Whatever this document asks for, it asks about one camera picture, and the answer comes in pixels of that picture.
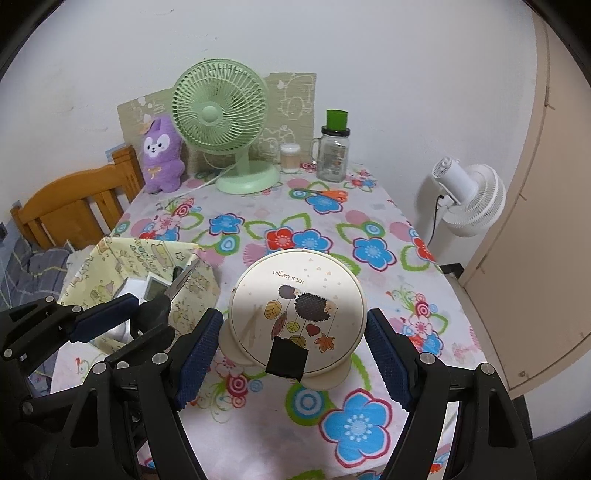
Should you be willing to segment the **green desk fan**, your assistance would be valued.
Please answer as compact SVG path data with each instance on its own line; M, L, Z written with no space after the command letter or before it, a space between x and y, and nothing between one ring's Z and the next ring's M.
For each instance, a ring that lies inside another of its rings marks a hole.
M232 156L215 181L225 194L259 193L273 187L280 171L266 160L252 160L249 149L266 127L266 82L245 64L207 59L176 81L170 115L183 140L208 155Z

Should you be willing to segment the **white Mingyuan charger plug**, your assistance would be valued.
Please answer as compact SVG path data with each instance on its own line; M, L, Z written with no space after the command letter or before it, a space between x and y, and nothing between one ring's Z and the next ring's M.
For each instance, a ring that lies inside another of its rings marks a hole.
M128 277L115 291L113 299L119 298L125 294L131 294L136 297L139 302L143 302L142 294L145 287L145 280L146 279Z

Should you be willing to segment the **black car key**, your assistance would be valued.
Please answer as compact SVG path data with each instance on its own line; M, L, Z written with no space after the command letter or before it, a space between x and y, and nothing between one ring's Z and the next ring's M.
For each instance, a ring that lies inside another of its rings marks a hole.
M180 292L183 285L186 283L190 276L192 275L195 268L199 266L200 258L195 257L190 262L188 262L184 267L176 268L173 273L173 279L169 287L164 291L164 295L170 300L176 297L176 295Z

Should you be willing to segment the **floral tablecloth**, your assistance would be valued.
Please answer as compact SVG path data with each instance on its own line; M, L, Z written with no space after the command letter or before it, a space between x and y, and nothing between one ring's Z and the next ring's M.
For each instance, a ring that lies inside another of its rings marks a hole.
M275 251L314 249L360 281L369 305L422 353L474 368L485 359L462 306L427 244L386 190L362 167L325 183L314 166L250 195L218 191L201 174L173 193L139 194L108 238L71 271L60 300L91 307L130 277L168 276L192 245L216 286L198 300L180 295L171 323L190 331L207 306L228 308L231 288L250 265ZM197 396L181 413L211 479L376 479L403 429L366 344L349 376L311 390L216 354Z

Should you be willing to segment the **green cup on jar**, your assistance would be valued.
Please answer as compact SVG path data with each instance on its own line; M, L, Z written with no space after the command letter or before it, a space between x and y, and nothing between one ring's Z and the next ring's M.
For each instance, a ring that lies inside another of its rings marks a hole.
M325 128L332 131L346 131L348 129L349 112L346 110L329 109Z

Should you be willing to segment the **beige door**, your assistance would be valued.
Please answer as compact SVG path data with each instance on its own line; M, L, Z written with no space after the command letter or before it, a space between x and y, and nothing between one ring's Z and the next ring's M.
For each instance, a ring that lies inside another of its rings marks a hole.
M535 16L532 117L508 204L461 277L517 397L590 348L590 85Z

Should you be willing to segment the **white remote control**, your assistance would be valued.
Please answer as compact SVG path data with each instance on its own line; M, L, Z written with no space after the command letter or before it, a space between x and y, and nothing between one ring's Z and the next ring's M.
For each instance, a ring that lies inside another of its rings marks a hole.
M171 282L169 280L166 280L153 273L149 273L145 280L142 299L144 301L150 301L156 296L163 294L170 285Z

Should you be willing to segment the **white standing fan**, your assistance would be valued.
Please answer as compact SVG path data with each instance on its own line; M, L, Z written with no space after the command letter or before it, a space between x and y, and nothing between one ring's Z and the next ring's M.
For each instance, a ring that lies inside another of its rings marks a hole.
M488 231L503 213L506 186L487 164L462 166L457 159L445 157L433 167L432 179L440 193L428 245L440 224L457 237L471 238Z

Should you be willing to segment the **white power adapter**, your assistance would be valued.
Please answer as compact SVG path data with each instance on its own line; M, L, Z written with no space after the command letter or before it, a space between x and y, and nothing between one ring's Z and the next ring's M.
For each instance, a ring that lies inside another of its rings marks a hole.
M123 344L127 344L133 340L130 334L130 322L128 320L120 323L119 325L111 328L103 334L104 337L118 341Z

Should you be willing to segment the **wooden chair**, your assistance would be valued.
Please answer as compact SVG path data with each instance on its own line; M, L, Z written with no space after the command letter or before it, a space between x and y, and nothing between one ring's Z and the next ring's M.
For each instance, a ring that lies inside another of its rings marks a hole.
M26 240L44 250L66 243L76 249L97 244L101 225L113 230L123 215L120 193L131 202L144 186L135 150L116 148L113 161L101 168L61 177L38 190L10 214Z

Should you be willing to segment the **purple plush rabbit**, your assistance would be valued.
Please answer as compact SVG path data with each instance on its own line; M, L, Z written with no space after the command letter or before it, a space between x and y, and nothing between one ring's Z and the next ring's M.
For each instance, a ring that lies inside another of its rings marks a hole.
M145 191L172 193L181 184L185 165L181 160L182 138L168 115L152 120L142 140L141 171Z

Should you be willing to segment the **glass mason jar mug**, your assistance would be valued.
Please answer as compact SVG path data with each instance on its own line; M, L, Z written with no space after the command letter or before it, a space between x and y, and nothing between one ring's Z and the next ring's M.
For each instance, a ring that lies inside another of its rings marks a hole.
M349 159L349 128L331 130L322 126L322 135L311 141L311 160L317 167L317 177L339 183L346 178Z

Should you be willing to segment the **blue plaid cloth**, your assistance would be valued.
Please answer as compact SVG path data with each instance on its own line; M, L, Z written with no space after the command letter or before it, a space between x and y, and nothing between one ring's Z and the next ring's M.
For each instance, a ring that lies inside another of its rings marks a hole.
M1 247L1 310L52 296L58 299L71 252L43 250L19 236Z

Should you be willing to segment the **cotton swab container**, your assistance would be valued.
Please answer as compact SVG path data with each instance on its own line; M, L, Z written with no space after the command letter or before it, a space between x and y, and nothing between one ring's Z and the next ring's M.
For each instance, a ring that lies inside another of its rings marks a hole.
M297 143L280 144L280 169L293 174L301 169L301 145Z

